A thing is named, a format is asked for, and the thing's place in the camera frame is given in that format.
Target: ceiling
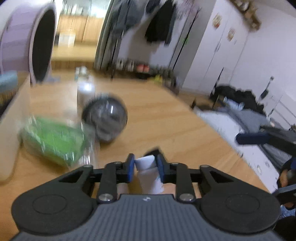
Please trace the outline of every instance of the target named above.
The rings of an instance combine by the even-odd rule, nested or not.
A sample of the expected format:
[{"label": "ceiling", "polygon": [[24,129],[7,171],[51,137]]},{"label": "ceiling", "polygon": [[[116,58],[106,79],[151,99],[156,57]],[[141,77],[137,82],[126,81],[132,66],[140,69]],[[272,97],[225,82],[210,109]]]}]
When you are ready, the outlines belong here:
[{"label": "ceiling", "polygon": [[255,2],[276,8],[296,18],[296,0],[255,0]]}]

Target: clear plastic wrapper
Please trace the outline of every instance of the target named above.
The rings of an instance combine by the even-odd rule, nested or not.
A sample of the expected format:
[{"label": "clear plastic wrapper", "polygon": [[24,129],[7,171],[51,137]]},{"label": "clear plastic wrapper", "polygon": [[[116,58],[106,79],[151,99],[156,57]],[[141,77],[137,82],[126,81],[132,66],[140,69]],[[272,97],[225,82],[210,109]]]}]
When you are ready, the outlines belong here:
[{"label": "clear plastic wrapper", "polygon": [[31,116],[21,135],[24,147],[32,154],[69,169],[87,164],[98,168],[95,131],[87,124]]}]

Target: person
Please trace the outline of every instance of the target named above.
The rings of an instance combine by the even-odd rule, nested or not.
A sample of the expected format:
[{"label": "person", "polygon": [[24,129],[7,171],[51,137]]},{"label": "person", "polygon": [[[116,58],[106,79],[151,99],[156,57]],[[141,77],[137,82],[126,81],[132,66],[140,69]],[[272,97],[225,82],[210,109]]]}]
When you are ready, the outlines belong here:
[{"label": "person", "polygon": [[[288,186],[287,174],[288,171],[294,167],[294,165],[296,165],[296,160],[295,158],[291,158],[282,166],[277,182],[279,188]],[[296,217],[294,203],[289,202],[281,206],[281,216],[274,230],[287,241],[294,241],[296,239]]]}]

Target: white wardrobe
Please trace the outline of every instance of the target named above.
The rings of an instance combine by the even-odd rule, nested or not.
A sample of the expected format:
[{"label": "white wardrobe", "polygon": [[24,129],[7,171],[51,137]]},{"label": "white wardrobe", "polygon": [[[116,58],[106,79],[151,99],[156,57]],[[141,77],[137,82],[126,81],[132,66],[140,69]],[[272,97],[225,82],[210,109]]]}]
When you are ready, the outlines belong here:
[{"label": "white wardrobe", "polygon": [[[229,83],[247,40],[249,27],[229,0],[197,2],[201,10],[174,72],[179,83],[183,82],[183,89],[210,94],[219,76],[219,84]],[[218,28],[213,24],[216,16],[221,18]],[[196,51],[193,60],[189,59],[192,51]]]}]

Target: metal screw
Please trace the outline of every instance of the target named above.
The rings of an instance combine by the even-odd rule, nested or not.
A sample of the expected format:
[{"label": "metal screw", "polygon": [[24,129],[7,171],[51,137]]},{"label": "metal screw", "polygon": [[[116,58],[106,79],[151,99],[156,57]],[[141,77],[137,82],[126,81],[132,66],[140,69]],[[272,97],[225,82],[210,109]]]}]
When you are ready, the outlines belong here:
[{"label": "metal screw", "polygon": [[104,193],[99,196],[99,200],[103,202],[109,202],[113,199],[113,196],[109,193]]},{"label": "metal screw", "polygon": [[190,193],[183,193],[179,196],[181,201],[190,202],[194,199],[194,196]]}]

